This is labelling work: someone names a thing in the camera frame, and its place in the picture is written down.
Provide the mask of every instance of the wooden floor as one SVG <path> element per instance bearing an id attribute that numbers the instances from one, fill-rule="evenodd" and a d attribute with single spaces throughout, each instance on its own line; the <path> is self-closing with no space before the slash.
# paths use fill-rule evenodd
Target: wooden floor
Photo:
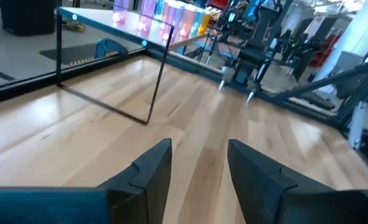
<path id="1" fill-rule="evenodd" d="M 148 113 L 159 62 L 139 57 L 66 84 Z M 239 139 L 335 189 L 368 189 L 368 167 L 335 130 L 167 66 L 150 125 L 54 86 L 0 103 L 0 185 L 96 186 L 172 138 L 164 222 L 244 223 L 227 141 Z"/>

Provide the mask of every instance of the white column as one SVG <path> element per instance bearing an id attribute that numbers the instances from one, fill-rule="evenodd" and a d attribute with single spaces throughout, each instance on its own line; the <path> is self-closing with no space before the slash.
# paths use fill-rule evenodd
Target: white column
<path id="1" fill-rule="evenodd" d="M 355 18 L 348 25 L 314 81 L 327 77 L 334 68 L 342 51 L 350 52 L 361 57 L 364 57 L 368 52 L 368 0 L 366 0 L 364 7 L 358 11 Z"/>
<path id="2" fill-rule="evenodd" d="M 286 30 L 291 30 L 292 32 L 295 31 L 298 24 L 301 22 L 303 18 L 303 9 L 300 7 L 293 6 L 293 8 L 288 13 L 289 16 L 285 21 L 285 25 L 282 29 L 282 34 L 286 32 Z"/>

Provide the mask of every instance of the glass table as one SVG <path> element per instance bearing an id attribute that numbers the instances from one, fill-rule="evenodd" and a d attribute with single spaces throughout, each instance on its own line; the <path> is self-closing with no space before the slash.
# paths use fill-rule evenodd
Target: glass table
<path id="1" fill-rule="evenodd" d="M 181 35 L 179 35 L 178 32 L 175 32 L 177 34 L 173 35 L 173 31 L 174 29 L 176 29 L 176 27 L 170 24 L 167 24 L 163 21 L 159 21 L 157 19 L 150 18 L 150 17 L 138 14 L 137 12 L 133 12 L 133 11 L 126 11 L 125 12 L 126 14 L 125 23 L 120 24 L 113 20 L 113 14 L 114 14 L 113 10 L 62 7 L 60 4 L 60 1 L 58 5 L 59 7 L 57 8 L 58 19 L 57 19 L 57 69 L 56 69 L 57 86 L 74 95 L 77 95 L 83 98 L 84 100 L 87 100 L 91 103 L 99 105 L 115 113 L 119 113 L 129 119 L 132 119 L 134 121 L 137 121 L 145 125 L 148 124 L 151 119 L 154 102 L 156 100 L 156 95 L 158 93 L 158 88 L 159 88 L 161 76 L 163 73 L 164 64 L 166 63 L 167 53 L 170 50 L 174 50 L 179 47 L 185 46 L 199 39 L 202 39 L 206 36 L 206 34 L 201 34 L 201 35 L 189 36 L 188 38 L 183 38 Z M 137 118 L 131 114 L 128 114 L 127 112 L 119 110 L 118 108 L 115 108 L 102 101 L 99 101 L 98 99 L 92 98 L 88 95 L 85 95 L 84 93 L 81 93 L 77 90 L 74 90 L 62 84 L 62 75 L 61 75 L 62 16 L 72 19 L 74 21 L 79 21 L 82 24 L 86 24 L 98 30 L 102 30 L 103 32 L 129 40 L 130 42 L 140 44 L 143 46 L 144 49 L 157 50 L 158 52 L 162 52 L 164 54 L 147 119 Z M 149 20 L 151 20 L 151 26 L 149 30 L 147 30 L 147 32 L 139 31 L 141 29 L 140 21 L 143 21 L 143 20 L 148 20 L 148 22 Z M 169 32 L 167 33 L 161 32 L 162 27 L 164 29 L 169 28 L 167 29 L 169 30 Z M 118 49 L 118 55 L 128 54 L 128 51 L 122 45 L 120 45 L 117 42 L 113 44 L 115 46 L 115 49 Z"/>

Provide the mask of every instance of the glass tabletop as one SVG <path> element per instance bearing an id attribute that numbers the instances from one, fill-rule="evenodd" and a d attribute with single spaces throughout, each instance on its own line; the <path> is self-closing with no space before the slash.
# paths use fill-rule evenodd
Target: glass tabletop
<path id="1" fill-rule="evenodd" d="M 168 32 L 164 30 L 170 30 L 170 27 L 172 27 L 167 23 L 142 16 L 141 14 L 132 11 L 125 12 L 125 22 L 115 22 L 116 14 L 113 12 L 113 10 L 61 7 L 59 13 L 63 16 L 70 16 L 73 20 L 78 20 L 84 24 L 88 24 L 105 32 L 108 31 L 103 28 L 113 28 L 114 30 L 124 32 L 125 34 L 132 35 L 133 37 L 139 37 L 140 39 L 154 43 L 161 47 L 166 47 L 169 37 Z M 144 29 L 146 23 L 150 24 L 148 30 Z M 191 42 L 194 42 L 205 36 L 205 34 L 202 34 L 190 36 L 188 38 L 182 38 L 180 35 L 176 35 L 175 38 L 171 40 L 169 47 L 171 49 L 190 44 Z M 145 46 L 147 43 L 142 41 L 141 44 Z"/>

